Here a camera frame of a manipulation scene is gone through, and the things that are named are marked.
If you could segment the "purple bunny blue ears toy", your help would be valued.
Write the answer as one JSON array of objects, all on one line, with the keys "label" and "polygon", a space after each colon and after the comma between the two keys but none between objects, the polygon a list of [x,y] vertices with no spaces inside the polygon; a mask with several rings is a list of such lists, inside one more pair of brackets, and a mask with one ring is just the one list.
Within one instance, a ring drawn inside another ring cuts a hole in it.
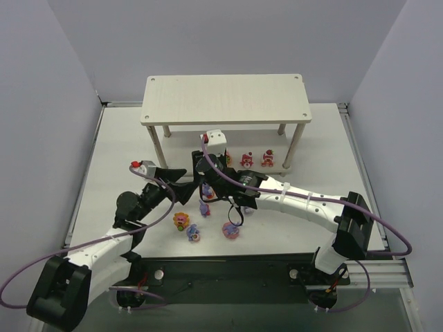
[{"label": "purple bunny blue ears toy", "polygon": [[252,213],[254,213],[254,209],[251,207],[243,207],[243,212],[245,214],[252,214]]}]

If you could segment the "red white bear toy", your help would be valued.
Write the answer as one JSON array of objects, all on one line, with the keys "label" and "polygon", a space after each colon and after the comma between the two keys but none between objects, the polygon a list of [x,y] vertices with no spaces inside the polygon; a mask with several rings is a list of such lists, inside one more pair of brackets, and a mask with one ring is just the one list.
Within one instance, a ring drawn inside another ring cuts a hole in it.
[{"label": "red white bear toy", "polygon": [[240,165],[244,169],[250,169],[253,166],[253,154],[251,152],[243,154]]}]

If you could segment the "orange lion toy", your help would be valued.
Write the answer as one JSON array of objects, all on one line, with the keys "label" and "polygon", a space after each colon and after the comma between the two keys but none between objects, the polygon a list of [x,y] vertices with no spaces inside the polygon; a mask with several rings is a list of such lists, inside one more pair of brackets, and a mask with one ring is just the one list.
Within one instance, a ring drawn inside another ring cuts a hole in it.
[{"label": "orange lion toy", "polygon": [[182,232],[190,225],[190,217],[184,212],[177,212],[173,216],[174,225],[177,230]]}]

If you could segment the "pink bear clover toy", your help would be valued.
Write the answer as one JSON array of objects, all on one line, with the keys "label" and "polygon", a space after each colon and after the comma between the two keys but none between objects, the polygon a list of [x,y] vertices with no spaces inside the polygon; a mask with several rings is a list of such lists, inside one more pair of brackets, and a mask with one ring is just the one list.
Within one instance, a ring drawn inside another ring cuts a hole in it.
[{"label": "pink bear clover toy", "polygon": [[231,167],[231,163],[232,163],[231,156],[229,154],[229,151],[226,150],[226,164],[228,167]]}]

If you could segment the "red white strawberry toy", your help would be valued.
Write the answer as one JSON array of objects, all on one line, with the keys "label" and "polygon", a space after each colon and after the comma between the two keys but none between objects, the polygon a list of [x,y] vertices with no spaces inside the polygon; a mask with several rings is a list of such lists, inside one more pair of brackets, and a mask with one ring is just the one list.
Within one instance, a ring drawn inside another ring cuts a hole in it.
[{"label": "red white strawberry toy", "polygon": [[274,153],[272,149],[268,149],[263,153],[261,166],[262,167],[274,166]]}]

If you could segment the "purple bunny pink cake toy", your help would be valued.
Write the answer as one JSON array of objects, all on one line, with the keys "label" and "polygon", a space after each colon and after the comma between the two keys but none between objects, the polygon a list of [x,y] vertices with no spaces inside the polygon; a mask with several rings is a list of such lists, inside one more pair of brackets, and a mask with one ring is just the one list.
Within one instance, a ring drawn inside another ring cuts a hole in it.
[{"label": "purple bunny pink cake toy", "polygon": [[227,239],[235,240],[239,236],[239,228],[228,222],[223,224],[222,232]]}]

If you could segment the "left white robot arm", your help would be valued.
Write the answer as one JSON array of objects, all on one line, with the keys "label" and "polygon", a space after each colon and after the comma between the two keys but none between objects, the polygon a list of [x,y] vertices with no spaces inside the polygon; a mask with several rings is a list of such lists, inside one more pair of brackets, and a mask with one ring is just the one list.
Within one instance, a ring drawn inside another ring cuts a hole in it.
[{"label": "left white robot arm", "polygon": [[45,263],[26,313],[62,331],[75,329],[97,296],[129,276],[132,262],[139,258],[132,250],[148,228],[142,220],[165,199],[182,205],[190,200],[199,179],[181,182],[185,173],[156,167],[145,175],[149,182],[141,193],[120,194],[114,224],[105,236]]}]

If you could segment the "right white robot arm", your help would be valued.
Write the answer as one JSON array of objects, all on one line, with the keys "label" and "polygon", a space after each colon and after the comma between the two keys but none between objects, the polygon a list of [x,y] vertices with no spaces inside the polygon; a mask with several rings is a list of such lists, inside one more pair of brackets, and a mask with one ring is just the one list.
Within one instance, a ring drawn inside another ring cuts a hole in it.
[{"label": "right white robot arm", "polygon": [[315,269],[332,275],[345,261],[366,258],[374,221],[360,194],[349,192],[340,197],[307,192],[259,172],[236,171],[202,151],[192,152],[192,168],[195,179],[209,185],[218,199],[236,210],[278,211],[331,232],[314,254]]}]

